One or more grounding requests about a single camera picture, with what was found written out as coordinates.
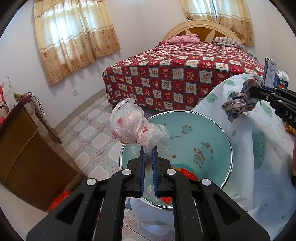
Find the person's right hand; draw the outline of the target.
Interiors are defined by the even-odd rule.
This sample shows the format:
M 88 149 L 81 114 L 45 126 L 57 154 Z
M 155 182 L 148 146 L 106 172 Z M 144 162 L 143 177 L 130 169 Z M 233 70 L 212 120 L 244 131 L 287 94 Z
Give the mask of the person's right hand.
M 294 146 L 293 146 L 293 157 L 292 157 L 291 170 L 292 170 L 293 176 L 296 176 L 296 144 L 294 144 Z

